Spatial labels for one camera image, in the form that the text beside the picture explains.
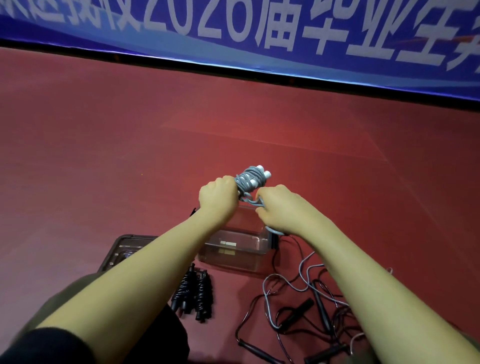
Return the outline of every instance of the forearm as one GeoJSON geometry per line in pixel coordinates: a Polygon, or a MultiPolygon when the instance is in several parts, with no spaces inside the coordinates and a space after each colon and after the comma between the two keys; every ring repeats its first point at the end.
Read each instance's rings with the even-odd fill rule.
{"type": "Polygon", "coordinates": [[[477,350],[331,221],[302,237],[322,256],[383,364],[478,363],[477,350]]]}
{"type": "Polygon", "coordinates": [[[219,226],[201,210],[113,267],[39,327],[83,339],[99,363],[118,362],[168,302],[198,249],[219,226]]]}

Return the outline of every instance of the red sports floor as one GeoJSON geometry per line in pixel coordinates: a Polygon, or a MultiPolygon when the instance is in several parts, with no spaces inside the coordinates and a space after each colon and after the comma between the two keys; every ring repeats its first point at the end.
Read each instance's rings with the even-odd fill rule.
{"type": "MultiPolygon", "coordinates": [[[[0,350],[115,238],[162,234],[203,184],[257,164],[480,339],[479,114],[0,49],[0,120],[0,350]]],[[[259,362],[233,333],[262,281],[210,271],[215,318],[182,319],[192,359],[259,362]]],[[[261,305],[240,335],[283,358],[261,305]]],[[[298,362],[324,348],[285,343],[298,362]]]]}

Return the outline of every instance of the blue banner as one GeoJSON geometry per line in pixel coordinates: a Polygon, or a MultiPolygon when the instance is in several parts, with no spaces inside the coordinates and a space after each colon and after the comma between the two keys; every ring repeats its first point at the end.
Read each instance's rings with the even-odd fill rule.
{"type": "Polygon", "coordinates": [[[480,100],[479,0],[0,0],[0,37],[480,100]]]}

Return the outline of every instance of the coiled jump rope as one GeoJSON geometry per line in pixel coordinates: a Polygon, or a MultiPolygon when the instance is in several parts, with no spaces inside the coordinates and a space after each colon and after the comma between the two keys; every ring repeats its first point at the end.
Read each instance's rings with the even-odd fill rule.
{"type": "MultiPolygon", "coordinates": [[[[265,186],[267,180],[271,176],[272,174],[265,170],[262,166],[250,166],[242,173],[237,174],[235,177],[235,182],[237,183],[237,188],[239,190],[240,200],[255,207],[265,207],[263,199],[259,196],[258,200],[253,200],[250,192],[265,186]]],[[[273,230],[268,226],[265,227],[272,234],[285,235],[284,233],[273,230]]]]}

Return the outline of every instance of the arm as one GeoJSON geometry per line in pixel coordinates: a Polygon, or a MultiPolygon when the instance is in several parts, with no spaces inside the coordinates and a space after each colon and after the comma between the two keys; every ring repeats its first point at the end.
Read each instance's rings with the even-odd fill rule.
{"type": "Polygon", "coordinates": [[[197,213],[99,277],[38,327],[75,334],[99,363],[120,362],[168,302],[202,244],[235,211],[235,180],[210,182],[199,201],[197,213]]]}
{"type": "Polygon", "coordinates": [[[262,188],[263,222],[322,257],[383,364],[480,363],[479,352],[431,308],[285,186],[262,188]]]}

